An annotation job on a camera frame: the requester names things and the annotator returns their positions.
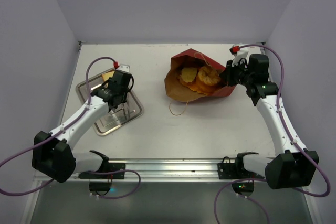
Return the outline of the sugared round fake bun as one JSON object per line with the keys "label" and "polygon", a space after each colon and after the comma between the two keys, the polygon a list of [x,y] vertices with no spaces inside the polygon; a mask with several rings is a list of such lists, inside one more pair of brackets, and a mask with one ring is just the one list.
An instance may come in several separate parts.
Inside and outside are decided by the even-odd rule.
{"label": "sugared round fake bun", "polygon": [[203,66],[199,69],[197,77],[200,82],[207,86],[215,86],[220,83],[218,72],[210,66]]}

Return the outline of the fake triangle sandwich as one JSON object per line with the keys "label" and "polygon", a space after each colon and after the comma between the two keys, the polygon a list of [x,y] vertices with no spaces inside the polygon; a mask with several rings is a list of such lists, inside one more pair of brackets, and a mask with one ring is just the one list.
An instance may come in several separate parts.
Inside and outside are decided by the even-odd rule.
{"label": "fake triangle sandwich", "polygon": [[103,79],[103,81],[107,81],[107,80],[109,80],[110,78],[112,78],[113,77],[113,75],[114,75],[114,70],[113,71],[110,71],[110,72],[106,72],[106,73],[103,73],[102,74],[102,79]]}

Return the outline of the red brown paper bag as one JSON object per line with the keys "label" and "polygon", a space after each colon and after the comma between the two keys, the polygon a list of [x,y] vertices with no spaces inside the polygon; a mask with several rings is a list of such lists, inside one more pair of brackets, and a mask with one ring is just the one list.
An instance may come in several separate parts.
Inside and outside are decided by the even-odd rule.
{"label": "red brown paper bag", "polygon": [[164,79],[165,93],[171,100],[186,105],[205,97],[228,97],[236,86],[228,86],[220,78],[225,69],[195,49],[185,50],[170,59],[170,70]]}

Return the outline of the fake bread slice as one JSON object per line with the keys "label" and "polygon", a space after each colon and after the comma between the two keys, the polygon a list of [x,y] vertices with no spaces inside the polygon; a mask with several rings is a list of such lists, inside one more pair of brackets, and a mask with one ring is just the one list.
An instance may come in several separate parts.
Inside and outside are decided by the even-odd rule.
{"label": "fake bread slice", "polygon": [[192,83],[195,80],[197,73],[198,69],[195,67],[184,67],[181,70],[180,80],[185,83]]}

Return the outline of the metal tongs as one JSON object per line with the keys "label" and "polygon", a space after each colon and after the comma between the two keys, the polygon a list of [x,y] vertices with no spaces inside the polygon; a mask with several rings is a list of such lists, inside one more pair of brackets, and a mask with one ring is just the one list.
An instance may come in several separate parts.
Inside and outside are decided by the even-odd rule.
{"label": "metal tongs", "polygon": [[125,119],[129,120],[131,118],[131,113],[132,113],[129,99],[127,99],[126,102],[122,104],[122,111],[123,111],[123,116],[125,117]]}

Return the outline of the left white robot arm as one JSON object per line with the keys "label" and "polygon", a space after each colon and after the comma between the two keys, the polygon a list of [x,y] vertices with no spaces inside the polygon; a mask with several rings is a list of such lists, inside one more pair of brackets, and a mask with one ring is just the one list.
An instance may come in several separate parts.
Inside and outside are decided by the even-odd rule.
{"label": "left white robot arm", "polygon": [[81,137],[103,116],[126,103],[133,87],[131,73],[118,68],[111,78],[94,89],[83,106],[65,123],[34,138],[32,167],[63,183],[75,173],[101,173],[107,170],[108,157],[97,151],[74,154]]}

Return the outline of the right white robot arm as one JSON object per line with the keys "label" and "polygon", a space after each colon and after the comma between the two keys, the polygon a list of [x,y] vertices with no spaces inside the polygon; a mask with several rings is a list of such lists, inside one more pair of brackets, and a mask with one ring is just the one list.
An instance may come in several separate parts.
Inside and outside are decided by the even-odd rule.
{"label": "right white robot arm", "polygon": [[251,172],[266,179],[272,189],[308,186],[319,162],[315,151],[307,150],[296,136],[284,105],[277,98],[279,88],[269,81],[269,59],[266,55],[235,54],[220,77],[228,86],[241,84],[264,119],[274,144],[275,157],[269,158],[254,152],[239,153],[237,169]]}

